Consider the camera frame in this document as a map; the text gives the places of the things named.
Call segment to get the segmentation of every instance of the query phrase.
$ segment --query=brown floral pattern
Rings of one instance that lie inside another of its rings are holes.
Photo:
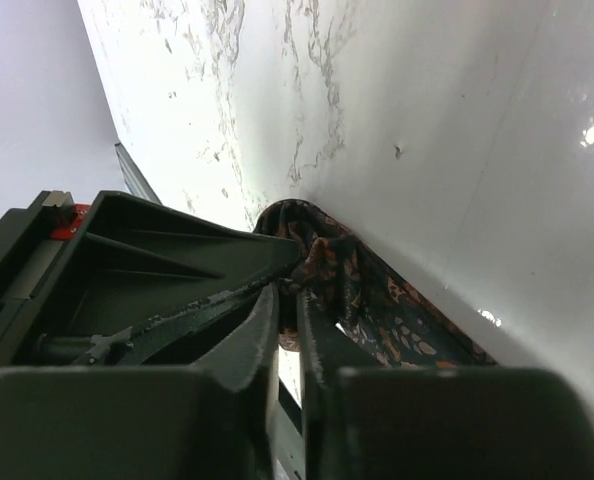
[[[495,361],[346,227],[315,205],[283,200],[262,213],[256,233],[295,240],[303,261],[281,281],[284,294],[309,288],[346,334],[384,365],[455,367]],[[299,350],[296,325],[280,344]]]

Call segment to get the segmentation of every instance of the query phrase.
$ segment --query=floral patterned cloth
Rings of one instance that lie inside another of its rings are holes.
[[[302,200],[271,205],[255,233],[295,240],[303,261],[280,283],[309,288],[331,321],[381,363],[392,366],[495,365],[495,361],[346,227]],[[294,320],[280,345],[299,351]]]

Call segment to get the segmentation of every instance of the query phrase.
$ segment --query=patterned fabric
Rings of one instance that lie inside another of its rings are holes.
[[[315,205],[283,200],[262,213],[256,233],[295,240],[303,261],[280,283],[309,288],[346,334],[384,365],[495,365],[495,361],[346,227]],[[280,345],[299,351],[297,326],[282,321]]]

